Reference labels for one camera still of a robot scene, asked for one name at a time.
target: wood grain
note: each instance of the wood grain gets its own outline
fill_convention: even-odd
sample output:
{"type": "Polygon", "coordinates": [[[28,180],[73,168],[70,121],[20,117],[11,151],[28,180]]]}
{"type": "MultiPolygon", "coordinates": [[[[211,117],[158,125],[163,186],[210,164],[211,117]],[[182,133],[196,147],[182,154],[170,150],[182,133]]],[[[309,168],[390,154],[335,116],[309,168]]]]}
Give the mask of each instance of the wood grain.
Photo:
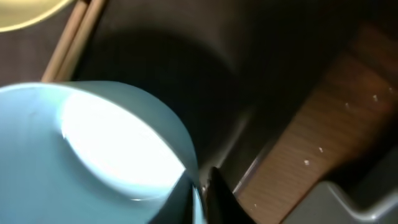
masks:
{"type": "Polygon", "coordinates": [[[62,32],[61,38],[58,41],[57,47],[51,56],[50,62],[45,69],[42,77],[42,82],[52,82],[55,80],[60,67],[65,59],[65,56],[70,48],[70,45],[75,38],[77,30],[80,27],[81,21],[86,13],[88,4],[82,0],[77,1],[73,8],[72,14],[62,32]]]}
{"type": "Polygon", "coordinates": [[[326,173],[366,152],[396,108],[390,87],[341,53],[241,192],[253,219],[279,223],[326,173]]]}
{"type": "Polygon", "coordinates": [[[73,72],[76,69],[80,56],[85,49],[85,45],[101,14],[105,2],[106,0],[93,0],[90,2],[76,36],[70,44],[70,48],[61,64],[60,70],[54,79],[55,82],[71,80],[73,72]]]}
{"type": "Polygon", "coordinates": [[[365,23],[349,45],[350,52],[398,88],[398,39],[365,23]]]}

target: bowl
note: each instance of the bowl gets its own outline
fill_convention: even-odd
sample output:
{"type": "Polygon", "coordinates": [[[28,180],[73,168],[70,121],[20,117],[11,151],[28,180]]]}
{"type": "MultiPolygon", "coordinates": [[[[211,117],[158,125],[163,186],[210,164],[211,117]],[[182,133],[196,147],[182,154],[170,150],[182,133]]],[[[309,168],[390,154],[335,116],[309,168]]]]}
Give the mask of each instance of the bowl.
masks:
{"type": "Polygon", "coordinates": [[[0,0],[0,32],[36,24],[73,0],[0,0]]]}
{"type": "Polygon", "coordinates": [[[148,223],[183,173],[198,185],[178,116],[117,82],[0,88],[0,170],[0,223],[148,223]]]}

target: chopstick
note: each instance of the chopstick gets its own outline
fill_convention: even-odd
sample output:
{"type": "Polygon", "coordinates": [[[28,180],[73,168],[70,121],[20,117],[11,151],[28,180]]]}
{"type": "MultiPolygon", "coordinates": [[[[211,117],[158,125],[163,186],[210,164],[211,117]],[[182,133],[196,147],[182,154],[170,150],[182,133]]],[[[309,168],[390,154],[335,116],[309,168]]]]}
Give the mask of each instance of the chopstick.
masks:
{"type": "MultiPolygon", "coordinates": [[[[73,35],[72,39],[68,39],[66,37],[61,37],[58,45],[61,45],[61,49],[56,49],[53,58],[57,56],[54,61],[55,63],[51,63],[52,59],[47,67],[46,73],[43,76],[42,82],[65,82],[70,81],[72,78],[73,72],[76,69],[77,63],[80,59],[81,54],[83,53],[83,49],[87,43],[87,40],[90,36],[91,31],[94,28],[96,21],[98,20],[101,10],[106,2],[106,0],[92,0],[89,5],[82,0],[79,0],[75,6],[78,6],[82,2],[86,4],[86,11],[83,16],[81,16],[81,22],[73,35]],[[68,45],[67,50],[64,49],[63,45],[68,45]]],[[[68,21],[77,24],[77,19],[70,18],[68,21]]]]}
{"type": "Polygon", "coordinates": [[[90,33],[93,30],[104,5],[105,0],[92,0],[92,2],[90,2],[79,30],[65,56],[65,60],[61,65],[58,75],[55,77],[55,82],[69,81],[71,79],[90,33]]]}
{"type": "Polygon", "coordinates": [[[86,14],[87,8],[88,4],[86,2],[82,0],[76,2],[55,51],[51,56],[50,62],[44,71],[42,82],[52,82],[55,80],[70,45],[75,38],[77,30],[80,27],[81,21],[86,14]]]}

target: dark tray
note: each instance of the dark tray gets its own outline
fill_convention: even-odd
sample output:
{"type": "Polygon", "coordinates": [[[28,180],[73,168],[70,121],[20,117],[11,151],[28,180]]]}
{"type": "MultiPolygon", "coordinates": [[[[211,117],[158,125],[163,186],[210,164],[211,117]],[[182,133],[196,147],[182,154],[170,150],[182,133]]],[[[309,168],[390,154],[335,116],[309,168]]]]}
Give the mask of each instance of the dark tray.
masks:
{"type": "Polygon", "coordinates": [[[258,2],[110,1],[73,79],[124,82],[158,97],[190,132],[201,180],[217,166],[236,190],[360,15],[355,7],[325,16],[305,1],[258,2]]]}

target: yellow plate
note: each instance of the yellow plate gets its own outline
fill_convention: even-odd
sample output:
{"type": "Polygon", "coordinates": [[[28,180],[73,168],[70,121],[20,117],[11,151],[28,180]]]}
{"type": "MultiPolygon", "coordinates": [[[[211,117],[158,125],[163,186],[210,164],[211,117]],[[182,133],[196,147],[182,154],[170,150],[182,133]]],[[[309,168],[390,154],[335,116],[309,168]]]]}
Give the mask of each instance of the yellow plate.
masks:
{"type": "Polygon", "coordinates": [[[40,22],[73,0],[0,0],[0,32],[40,22]]]}

